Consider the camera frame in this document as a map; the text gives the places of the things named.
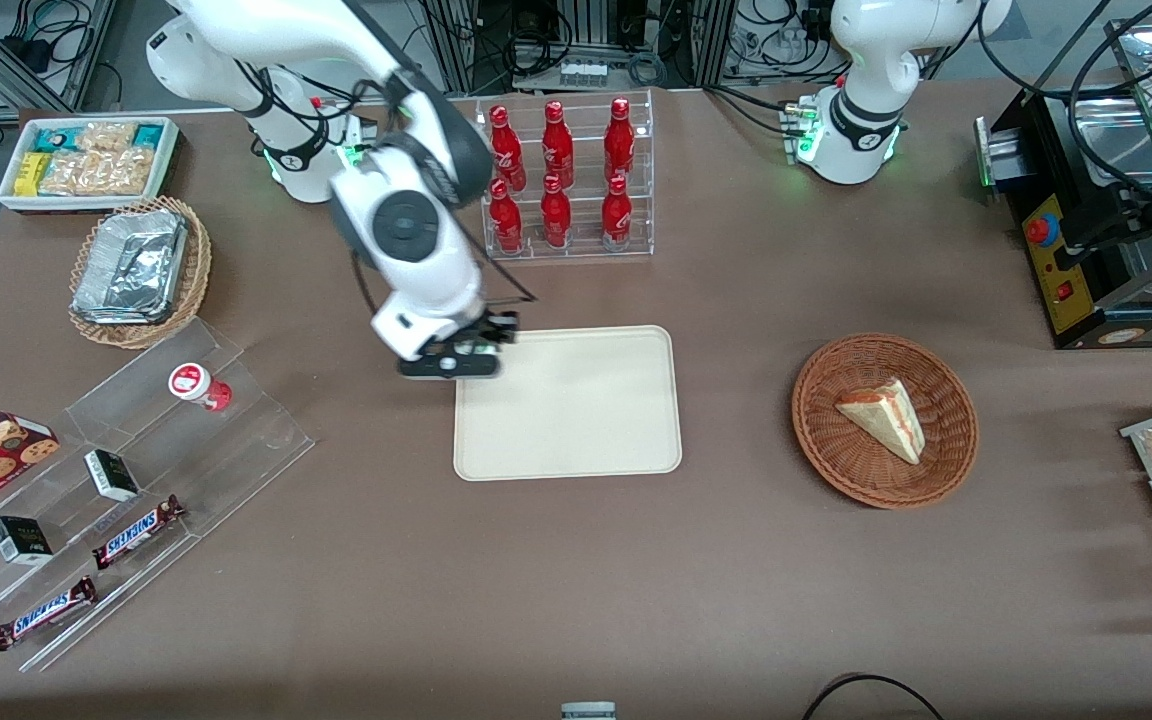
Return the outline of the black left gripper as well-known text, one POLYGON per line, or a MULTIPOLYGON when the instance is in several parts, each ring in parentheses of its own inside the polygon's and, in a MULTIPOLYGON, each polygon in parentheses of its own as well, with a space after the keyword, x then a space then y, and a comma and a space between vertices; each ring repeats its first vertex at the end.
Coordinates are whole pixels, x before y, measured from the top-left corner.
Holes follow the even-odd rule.
POLYGON ((1108 215, 1102 232, 1097 236, 1062 232, 1053 250, 1053 265, 1061 272, 1071 272, 1097 251, 1152 238, 1152 199, 1146 195, 1126 184, 1111 184, 1098 188, 1096 199, 1101 200, 1108 215))

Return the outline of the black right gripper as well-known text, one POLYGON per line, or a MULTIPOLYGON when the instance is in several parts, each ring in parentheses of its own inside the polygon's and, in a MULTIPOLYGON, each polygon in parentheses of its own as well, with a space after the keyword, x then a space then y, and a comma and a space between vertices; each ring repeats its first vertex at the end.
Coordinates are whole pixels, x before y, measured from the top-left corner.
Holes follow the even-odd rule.
POLYGON ((444 340, 442 355, 494 356, 499 353, 499 344, 516 342, 517 329, 517 313, 485 313, 484 318, 475 320, 444 340))

